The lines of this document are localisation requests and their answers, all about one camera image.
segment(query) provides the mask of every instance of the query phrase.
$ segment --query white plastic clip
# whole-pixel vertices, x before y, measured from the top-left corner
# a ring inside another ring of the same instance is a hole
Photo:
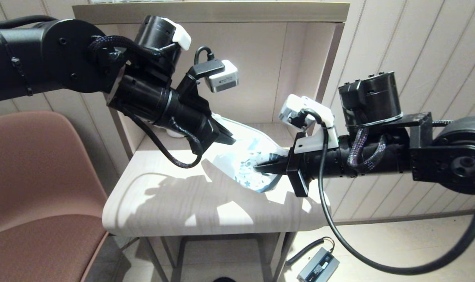
[[[192,38],[189,33],[178,23],[173,22],[169,18],[163,18],[166,22],[172,24],[175,29],[175,34],[173,34],[173,42],[178,43],[183,50],[189,50],[190,44],[192,43]]]
[[[307,115],[303,127],[296,127],[292,125],[291,119],[296,118],[302,109],[307,108],[314,110],[320,116],[320,118],[323,120],[326,127],[328,128],[328,148],[337,148],[338,136],[336,135],[336,131],[334,128],[334,117],[332,111],[328,107],[325,107],[306,96],[302,96],[302,98],[300,98],[296,95],[291,94],[286,99],[286,102],[284,102],[279,117],[287,125],[291,125],[297,130],[305,132],[307,128],[311,127],[316,122],[316,119],[313,116]],[[306,136],[297,139],[294,148],[294,153],[300,154],[303,152],[313,152],[316,150],[322,150],[323,137],[324,131],[319,130],[312,136]]]

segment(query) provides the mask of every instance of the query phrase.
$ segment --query shelf board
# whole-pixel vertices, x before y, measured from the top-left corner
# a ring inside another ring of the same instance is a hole
[[[73,6],[79,20],[96,25],[139,24],[145,16],[177,23],[345,22],[341,2],[130,2]]]

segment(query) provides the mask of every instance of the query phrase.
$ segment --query wall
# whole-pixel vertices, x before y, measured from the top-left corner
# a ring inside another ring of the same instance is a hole
[[[86,3],[85,0],[0,0],[0,21],[31,14],[73,18],[72,5]],[[103,187],[110,193],[126,168],[128,157],[103,95],[63,89],[0,102],[0,116],[34,110],[60,112],[71,121]]]
[[[352,0],[323,104],[346,132],[337,86],[395,71],[406,114],[475,115],[475,0]],[[470,210],[475,196],[410,175],[325,181],[338,221]]]

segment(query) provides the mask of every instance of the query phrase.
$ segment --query pink chair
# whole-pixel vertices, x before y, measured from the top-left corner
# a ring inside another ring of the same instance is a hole
[[[64,116],[0,117],[0,281],[84,281],[106,199]]]

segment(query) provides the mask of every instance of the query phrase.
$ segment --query screw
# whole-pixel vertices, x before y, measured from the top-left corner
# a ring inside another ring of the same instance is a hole
[[[465,166],[466,168],[470,168],[470,167],[474,166],[474,159],[472,159],[470,157],[463,157],[460,160],[460,164]]]

